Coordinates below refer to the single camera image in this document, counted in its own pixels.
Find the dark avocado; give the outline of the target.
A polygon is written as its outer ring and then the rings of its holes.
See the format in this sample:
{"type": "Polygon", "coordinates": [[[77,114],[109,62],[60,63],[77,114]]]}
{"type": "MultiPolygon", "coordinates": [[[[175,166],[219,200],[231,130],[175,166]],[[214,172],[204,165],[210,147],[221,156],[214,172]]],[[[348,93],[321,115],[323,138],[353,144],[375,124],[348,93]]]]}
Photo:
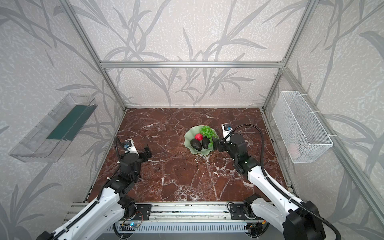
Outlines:
{"type": "Polygon", "coordinates": [[[200,141],[196,140],[196,139],[192,139],[190,141],[190,145],[193,149],[197,150],[197,151],[201,151],[202,150],[202,144],[200,141]]]}
{"type": "Polygon", "coordinates": [[[211,141],[210,141],[210,139],[208,137],[203,137],[203,139],[202,139],[202,147],[204,149],[208,149],[210,143],[211,143],[211,141]]]}

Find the green grape bunch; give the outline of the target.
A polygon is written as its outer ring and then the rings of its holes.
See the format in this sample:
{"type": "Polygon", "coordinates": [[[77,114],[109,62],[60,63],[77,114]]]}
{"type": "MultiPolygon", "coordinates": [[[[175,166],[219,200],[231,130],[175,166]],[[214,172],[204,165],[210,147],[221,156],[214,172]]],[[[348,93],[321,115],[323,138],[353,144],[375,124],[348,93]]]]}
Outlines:
{"type": "Polygon", "coordinates": [[[218,139],[219,136],[217,135],[217,133],[215,132],[215,130],[209,126],[203,126],[201,129],[200,129],[200,134],[203,135],[203,137],[207,137],[209,139],[209,144],[208,144],[208,147],[212,147],[213,146],[213,138],[215,139],[218,139]]]}

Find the red fake fruit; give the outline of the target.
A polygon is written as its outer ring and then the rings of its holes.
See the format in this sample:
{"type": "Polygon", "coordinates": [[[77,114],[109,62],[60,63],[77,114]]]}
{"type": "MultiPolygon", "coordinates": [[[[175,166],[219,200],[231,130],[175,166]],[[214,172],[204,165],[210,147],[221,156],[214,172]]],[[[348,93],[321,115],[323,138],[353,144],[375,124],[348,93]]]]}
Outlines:
{"type": "Polygon", "coordinates": [[[198,141],[202,141],[204,139],[204,136],[201,133],[198,133],[195,135],[195,139],[198,141]]]}

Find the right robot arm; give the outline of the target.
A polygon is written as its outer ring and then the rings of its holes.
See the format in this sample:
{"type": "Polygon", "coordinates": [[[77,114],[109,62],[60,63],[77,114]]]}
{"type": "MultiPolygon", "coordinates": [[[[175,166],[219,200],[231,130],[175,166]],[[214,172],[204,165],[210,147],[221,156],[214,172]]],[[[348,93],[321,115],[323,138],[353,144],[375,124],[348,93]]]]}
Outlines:
{"type": "Polygon", "coordinates": [[[318,208],[310,201],[304,202],[289,193],[265,170],[264,151],[261,147],[260,159],[248,153],[242,135],[227,134],[223,139],[213,139],[214,150],[227,152],[234,160],[235,169],[260,189],[270,200],[267,203],[257,197],[250,203],[252,214],[261,217],[283,233],[286,240],[324,240],[324,226],[329,227],[337,240],[342,239],[339,230],[320,216],[318,208]]]}

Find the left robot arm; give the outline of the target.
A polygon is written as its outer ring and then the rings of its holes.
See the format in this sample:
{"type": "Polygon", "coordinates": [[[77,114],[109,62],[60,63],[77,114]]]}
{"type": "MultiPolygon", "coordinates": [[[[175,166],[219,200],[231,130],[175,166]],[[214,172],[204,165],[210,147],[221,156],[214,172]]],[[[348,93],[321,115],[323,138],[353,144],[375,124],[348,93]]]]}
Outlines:
{"type": "Polygon", "coordinates": [[[141,165],[152,157],[148,146],[139,153],[134,145],[118,155],[119,167],[99,194],[67,223],[40,234],[38,240],[96,240],[122,218],[136,214],[135,201],[128,192],[141,180],[141,165]]]}

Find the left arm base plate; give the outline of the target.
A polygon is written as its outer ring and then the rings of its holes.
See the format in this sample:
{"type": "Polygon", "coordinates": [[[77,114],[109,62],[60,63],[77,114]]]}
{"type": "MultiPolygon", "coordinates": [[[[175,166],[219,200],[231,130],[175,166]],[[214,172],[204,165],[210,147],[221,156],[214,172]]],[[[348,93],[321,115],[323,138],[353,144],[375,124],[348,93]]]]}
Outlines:
{"type": "Polygon", "coordinates": [[[151,204],[130,205],[125,209],[124,220],[148,221],[151,214],[151,204]]]}

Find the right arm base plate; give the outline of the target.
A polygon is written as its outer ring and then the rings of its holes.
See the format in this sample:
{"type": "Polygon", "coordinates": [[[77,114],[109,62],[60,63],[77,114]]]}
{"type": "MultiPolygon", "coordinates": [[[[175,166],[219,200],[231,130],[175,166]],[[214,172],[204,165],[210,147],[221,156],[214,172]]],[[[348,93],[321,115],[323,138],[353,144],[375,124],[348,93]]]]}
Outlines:
{"type": "Polygon", "coordinates": [[[227,209],[231,215],[231,220],[254,220],[257,218],[252,208],[244,203],[235,204],[228,202],[227,209]]]}

